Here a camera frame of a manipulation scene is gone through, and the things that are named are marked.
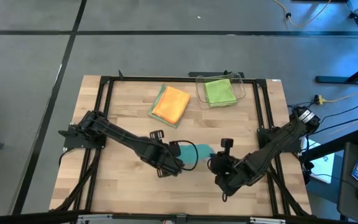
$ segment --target wooden tabletop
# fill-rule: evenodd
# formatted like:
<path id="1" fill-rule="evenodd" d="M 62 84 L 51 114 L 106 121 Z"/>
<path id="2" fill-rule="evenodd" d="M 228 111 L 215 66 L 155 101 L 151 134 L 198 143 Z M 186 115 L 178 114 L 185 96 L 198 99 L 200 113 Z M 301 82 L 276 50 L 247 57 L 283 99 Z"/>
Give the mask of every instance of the wooden tabletop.
<path id="1" fill-rule="evenodd" d="M 99 80 L 100 76 L 84 76 L 73 115 L 74 123 L 78 123 L 88 110 L 94 108 Z M 237 105 L 201 110 L 196 99 L 195 83 L 164 83 L 191 94 L 183 119 L 175 129 L 148 115 L 163 83 L 114 82 L 108 120 L 138 136 L 148 136 L 149 132 L 162 129 L 164 142 L 186 139 L 195 144 L 209 144 L 216 152 L 222 151 L 221 138 L 233 138 L 231 154 L 238 158 L 259 149 L 256 136 L 258 121 L 251 84 L 244 84 L 246 97 Z M 267 86 L 274 123 L 282 126 L 288 122 L 282 83 L 280 80 L 267 80 Z M 267 124 L 262 90 L 259 90 L 259 94 Z M 77 184 L 83 155 L 84 149 L 77 149 L 63 157 L 50 208 L 58 207 Z M 287 153 L 281 154 L 281 160 L 287 188 L 302 208 L 310 213 L 299 161 Z M 80 208 L 85 206 L 86 193 L 87 186 Z M 279 211 L 283 212 L 277 186 L 276 194 Z M 226 203 L 221 196 L 221 189 L 214 184 L 214 175 L 208 170 L 206 161 L 201 161 L 193 171 L 183 171 L 178 177 L 158 178 L 156 170 L 140 161 L 133 150 L 108 139 L 101 153 L 91 210 L 190 215 L 272 214 L 266 177 L 251 187 L 242 187 Z"/>

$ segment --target clear plastic container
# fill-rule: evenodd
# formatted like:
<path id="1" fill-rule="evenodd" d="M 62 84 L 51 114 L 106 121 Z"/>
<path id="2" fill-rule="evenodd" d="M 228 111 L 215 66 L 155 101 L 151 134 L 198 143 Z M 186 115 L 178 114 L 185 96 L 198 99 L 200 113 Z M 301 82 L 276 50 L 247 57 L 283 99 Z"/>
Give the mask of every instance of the clear plastic container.
<path id="1" fill-rule="evenodd" d="M 240 74 L 232 72 L 215 77 L 196 77 L 198 106 L 201 109 L 235 105 L 246 97 Z"/>

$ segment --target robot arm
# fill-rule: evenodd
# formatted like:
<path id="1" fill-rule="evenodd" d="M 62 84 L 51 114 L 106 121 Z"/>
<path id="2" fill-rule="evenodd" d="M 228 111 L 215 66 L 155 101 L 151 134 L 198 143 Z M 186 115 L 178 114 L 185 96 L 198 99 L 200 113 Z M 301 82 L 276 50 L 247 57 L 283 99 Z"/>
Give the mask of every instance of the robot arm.
<path id="1" fill-rule="evenodd" d="M 73 125 L 82 138 L 91 142 L 105 136 L 131 148 L 148 165 L 157 169 L 159 177 L 177 176 L 184 166 L 180 156 L 180 147 L 176 142 L 163 143 L 163 131 L 154 131 L 150 137 L 138 137 L 119 126 L 110 123 L 101 112 L 88 111 L 82 120 Z"/>
<path id="2" fill-rule="evenodd" d="M 271 141 L 262 149 L 249 153 L 242 159 L 229 155 L 232 139 L 223 139 L 223 152 L 211 155 L 209 168 L 215 174 L 215 184 L 223 194 L 232 196 L 243 185 L 251 186 L 269 170 L 272 159 L 294 140 L 315 132 L 320 119 L 307 108 L 295 108 L 290 122 L 282 128 L 274 128 L 267 134 Z"/>

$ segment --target black cable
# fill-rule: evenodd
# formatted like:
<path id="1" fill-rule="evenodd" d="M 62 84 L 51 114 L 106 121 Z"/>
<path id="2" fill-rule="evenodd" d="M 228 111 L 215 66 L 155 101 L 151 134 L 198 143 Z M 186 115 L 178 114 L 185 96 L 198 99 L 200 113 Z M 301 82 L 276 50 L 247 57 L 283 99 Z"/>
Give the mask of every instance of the black cable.
<path id="1" fill-rule="evenodd" d="M 349 110 L 345 110 L 345 111 L 340 112 L 340 113 L 337 113 L 337 114 L 332 114 L 332 115 L 329 115 L 329 116 L 325 116 L 325 117 L 323 118 L 323 120 L 320 121 L 320 124 L 321 124 L 326 118 L 330 118 L 330 117 L 333 117 L 333 116 L 341 115 L 341 114 L 347 113 L 347 112 L 349 112 L 349 111 L 352 111 L 352 110 L 354 110 L 354 109 L 356 109 L 356 108 L 358 108 L 358 105 L 355 106 L 355 107 L 353 107 L 353 108 L 351 108 L 351 109 L 349 109 Z"/>
<path id="2" fill-rule="evenodd" d="M 315 132 L 315 133 L 313 133 L 313 134 L 309 134 L 309 136 L 314 135 L 314 134 L 317 134 L 317 133 L 320 133 L 321 131 L 325 131 L 325 130 L 327 130 L 327 129 L 335 128 L 335 127 L 338 127 L 338 126 L 340 126 L 340 125 L 347 124 L 347 123 L 350 123 L 350 122 L 353 122 L 353 121 L 357 121 L 357 120 L 358 120 L 358 118 L 352 119 L 352 120 L 350 120 L 350 121 L 345 121 L 345 122 L 343 122 L 343 123 L 336 124 L 336 125 L 330 126 L 330 127 L 328 127 L 328 128 L 324 128 L 324 129 L 322 129 L 322 130 L 320 130 L 320 131 L 317 131 L 317 132 Z"/>
<path id="3" fill-rule="evenodd" d="M 198 163 L 198 150 L 197 150 L 197 147 L 194 143 L 192 143 L 191 141 L 187 141 L 187 140 L 177 140 L 177 141 L 174 141 L 174 142 L 187 142 L 189 144 L 192 144 L 193 147 L 194 147 L 194 150 L 196 151 L 196 163 L 194 163 L 194 166 L 191 168 L 191 169 L 186 169 L 186 168 L 182 168 L 183 170 L 187 170 L 187 171 L 192 171 L 196 168 L 197 166 L 197 163 Z"/>
<path id="4" fill-rule="evenodd" d="M 71 150 L 66 150 L 65 152 L 63 152 L 63 153 L 60 155 L 60 157 L 59 157 L 59 167 L 60 167 L 60 164 L 62 163 L 63 156 L 64 156 L 66 153 L 70 152 L 70 151 L 71 151 Z"/>
<path id="5" fill-rule="evenodd" d="M 311 172 L 313 175 L 315 175 L 315 176 L 325 175 L 325 176 L 328 176 L 328 177 L 330 177 L 330 178 L 334 178 L 334 179 L 336 179 L 336 180 L 339 180 L 339 181 L 341 181 L 341 182 L 345 182 L 345 183 L 349 184 L 350 186 L 354 187 L 356 190 L 358 190 L 358 188 L 357 188 L 356 186 L 354 186 L 353 184 L 351 184 L 351 183 L 350 183 L 349 181 L 347 181 L 347 180 L 343 180 L 343 179 L 341 179 L 341 178 L 333 177 L 333 176 L 328 175 L 328 174 L 314 174 L 312 171 L 310 171 L 310 172 Z"/>
<path id="6" fill-rule="evenodd" d="M 272 165 L 270 165 L 268 172 L 272 176 L 274 182 L 277 184 L 277 187 L 284 194 L 285 199 L 291 205 L 296 215 L 308 216 L 309 214 L 303 210 L 302 206 L 298 202 L 296 202 L 291 192 L 285 187 L 285 184 L 280 180 L 278 174 L 276 173 Z"/>
<path id="7" fill-rule="evenodd" d="M 306 141 L 307 141 L 307 143 L 306 143 L 306 152 L 305 152 L 305 157 L 303 158 L 302 164 L 304 164 L 305 161 L 306 161 L 306 157 L 307 157 L 307 155 L 308 155 L 308 151 L 309 151 L 309 147 L 310 147 L 310 144 L 309 144 L 309 135 L 307 134 L 307 135 L 305 136 L 305 138 L 306 138 Z"/>
<path id="8" fill-rule="evenodd" d="M 208 169 L 211 170 L 211 158 L 208 159 L 206 163 L 206 167 L 208 167 Z"/>
<path id="9" fill-rule="evenodd" d="M 222 193 L 222 201 L 227 202 L 227 194 L 225 194 L 224 192 Z"/>
<path id="10" fill-rule="evenodd" d="M 85 185 L 86 181 L 89 179 L 91 174 L 96 169 L 96 164 L 99 161 L 99 157 L 95 155 L 93 157 L 92 163 L 89 165 L 88 169 L 86 170 L 84 176 L 78 180 L 78 183 L 75 185 L 74 189 L 71 191 L 69 196 L 63 201 L 63 203 L 56 208 L 56 210 L 68 210 L 70 205 L 73 203 L 75 197 L 79 194 L 80 190 Z"/>
<path id="11" fill-rule="evenodd" d="M 307 108 L 309 109 L 310 106 L 313 105 L 313 104 L 314 104 L 314 100 L 311 100 L 311 101 L 310 101 L 310 104 L 307 106 Z"/>
<path id="12" fill-rule="evenodd" d="M 309 101 L 308 102 L 303 102 L 303 103 L 297 103 L 297 104 L 294 104 L 294 105 L 287 105 L 287 107 L 289 108 L 294 108 L 296 106 L 299 106 L 299 105 L 302 105 L 302 104 L 306 104 L 306 103 L 310 103 Z"/>

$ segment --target lime green towel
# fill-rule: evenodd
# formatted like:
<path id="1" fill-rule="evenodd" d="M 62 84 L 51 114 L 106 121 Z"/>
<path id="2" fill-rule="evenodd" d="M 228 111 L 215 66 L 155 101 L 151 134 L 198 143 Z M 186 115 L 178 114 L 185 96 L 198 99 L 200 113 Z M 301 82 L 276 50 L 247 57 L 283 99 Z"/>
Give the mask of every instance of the lime green towel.
<path id="1" fill-rule="evenodd" d="M 236 96 L 232 92 L 229 79 L 205 83 L 205 94 L 210 107 L 236 104 Z"/>

